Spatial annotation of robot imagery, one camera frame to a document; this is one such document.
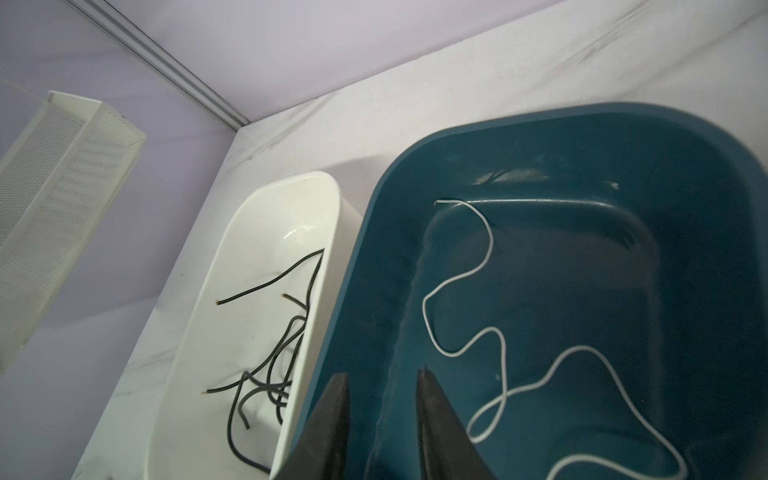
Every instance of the tangled black wire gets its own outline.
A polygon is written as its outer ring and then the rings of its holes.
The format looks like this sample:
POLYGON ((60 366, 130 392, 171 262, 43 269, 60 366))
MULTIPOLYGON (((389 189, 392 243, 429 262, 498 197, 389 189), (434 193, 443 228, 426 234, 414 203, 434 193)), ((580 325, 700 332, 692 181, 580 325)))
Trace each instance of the tangled black wire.
POLYGON ((315 270, 312 273, 312 278, 310 278, 310 284, 306 289, 306 299, 304 303, 302 303, 297 298, 289 295, 288 293, 284 293, 282 295, 283 298, 290 300, 291 302, 294 302, 296 305, 300 306, 304 310, 304 315, 296 315, 294 316, 289 322, 288 327, 286 328, 285 333, 283 333, 283 336, 280 337, 280 341, 277 342, 277 345, 275 345, 275 348, 272 350, 272 352, 267 356, 267 358, 264 359, 264 361, 259 364, 258 367, 248 372, 247 370, 243 372, 243 374, 240 376, 240 379, 236 382, 232 382, 229 385, 221 386, 215 389, 208 389, 203 393, 218 393, 218 392, 224 392, 225 390, 233 389, 237 387, 237 392, 235 393, 235 398, 232 401, 232 408, 230 409, 229 419, 227 420, 227 442, 230 445, 230 450, 232 450, 232 453, 239 458, 241 461, 247 463, 248 465, 258 468, 262 472, 270 473, 270 468, 260 464, 259 462, 255 462, 254 460, 251 460, 250 458, 247 458, 245 455, 240 453, 240 451, 237 450, 237 447, 235 447, 235 444, 232 440, 232 420, 234 419, 235 410, 237 410, 237 413, 240 415, 240 418, 243 420, 243 424, 245 425, 246 429, 250 429, 250 423, 248 422, 248 419, 246 418, 245 414, 243 413, 243 406, 245 405, 245 402, 248 401, 248 399, 257 393, 260 392, 266 392, 267 396, 270 399, 270 402, 272 402, 273 405, 275 405, 275 415, 277 417, 277 421, 282 425, 283 424, 283 416, 281 409, 286 407, 288 405, 287 402, 284 402, 283 400, 288 400, 289 393, 286 392, 286 388, 291 386, 291 383, 293 381, 290 379, 291 373, 293 372, 293 366, 296 363, 296 356, 298 355, 299 348, 301 347, 301 341, 304 337, 304 328, 306 327, 306 319, 310 316, 310 297, 312 296, 312 287, 315 284, 315 279, 317 278, 317 273, 320 270, 320 264, 323 261, 323 250, 317 250, 316 252, 312 252, 309 255, 305 256, 298 262, 294 263, 288 270, 282 272, 277 277, 273 278, 269 282, 263 283, 259 286, 255 286, 254 288, 250 290, 246 290, 244 292, 238 293, 237 295, 233 295, 227 299, 224 300, 217 300, 217 305, 222 305, 224 303, 231 302, 232 300, 237 300, 240 297, 247 295, 249 293, 253 293, 257 290, 263 289, 265 286, 272 285, 277 280, 280 280, 285 275, 287 275, 291 270, 295 269, 297 266, 301 265, 308 259, 320 255, 320 258, 317 260, 317 265, 315 265, 315 270), (291 329, 293 328, 294 322, 297 320, 301 320, 304 322, 304 324, 290 337, 288 337, 291 329), (277 362, 278 357, 283 352, 283 350, 288 347, 293 341, 296 340, 296 346, 293 349, 293 354, 290 357, 290 362, 288 363, 288 369, 286 370, 286 375, 283 378, 282 382, 276 382, 272 383, 272 373, 275 366, 275 363, 277 362), (265 366, 269 364, 269 367, 266 371, 266 382, 261 382, 260 380, 257 380, 255 378, 255 375, 260 372, 265 366), (250 381, 253 383, 256 388, 252 389, 250 392, 246 393, 243 398, 240 398, 240 392, 243 389, 243 384, 245 384, 247 381, 250 381))

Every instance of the teal plastic container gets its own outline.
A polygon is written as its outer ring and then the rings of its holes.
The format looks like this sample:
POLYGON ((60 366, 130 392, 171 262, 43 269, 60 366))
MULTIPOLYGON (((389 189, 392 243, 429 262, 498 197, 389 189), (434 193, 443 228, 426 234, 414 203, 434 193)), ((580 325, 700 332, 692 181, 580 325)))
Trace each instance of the teal plastic container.
MULTIPOLYGON (((335 372, 349 373, 347 478, 420 477, 416 372, 428 366, 466 425, 500 391, 498 340, 441 356, 485 326, 508 342, 509 385, 564 349, 613 363, 641 413, 685 456, 689 478, 741 478, 768 456, 768 180, 730 135, 679 111, 599 104, 451 128, 403 153, 370 201, 299 424, 335 372)), ((475 427, 490 422, 487 413, 475 427)), ((602 364, 565 361, 509 400, 478 451, 499 478, 543 480, 571 453, 671 475, 602 364)), ((558 480, 626 478, 567 467, 558 480)))

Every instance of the marble surface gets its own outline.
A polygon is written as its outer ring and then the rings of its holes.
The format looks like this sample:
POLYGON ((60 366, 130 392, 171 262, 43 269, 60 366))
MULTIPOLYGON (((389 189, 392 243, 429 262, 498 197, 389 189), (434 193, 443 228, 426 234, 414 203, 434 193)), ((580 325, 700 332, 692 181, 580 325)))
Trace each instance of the marble surface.
POLYGON ((240 130, 73 478, 141 478, 154 414, 227 222, 248 194, 331 173, 361 213, 443 128, 600 101, 697 114, 768 165, 768 2, 568 0, 240 130))

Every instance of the metal mesh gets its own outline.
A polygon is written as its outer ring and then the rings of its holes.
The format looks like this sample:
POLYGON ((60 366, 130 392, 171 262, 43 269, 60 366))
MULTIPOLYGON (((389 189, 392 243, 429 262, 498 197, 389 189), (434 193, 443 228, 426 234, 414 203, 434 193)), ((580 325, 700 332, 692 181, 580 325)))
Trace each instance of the metal mesh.
POLYGON ((52 176, 82 126, 51 106, 0 172, 0 316, 9 316, 0 318, 0 372, 34 332, 144 143, 106 110, 52 176))

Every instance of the white mesh basket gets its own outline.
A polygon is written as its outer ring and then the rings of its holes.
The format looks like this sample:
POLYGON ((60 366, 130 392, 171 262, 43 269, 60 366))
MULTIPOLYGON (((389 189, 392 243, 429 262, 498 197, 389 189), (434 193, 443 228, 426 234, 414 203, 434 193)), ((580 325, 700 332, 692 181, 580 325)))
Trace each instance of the white mesh basket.
POLYGON ((35 331, 146 138, 104 102, 51 91, 0 159, 0 373, 35 331))

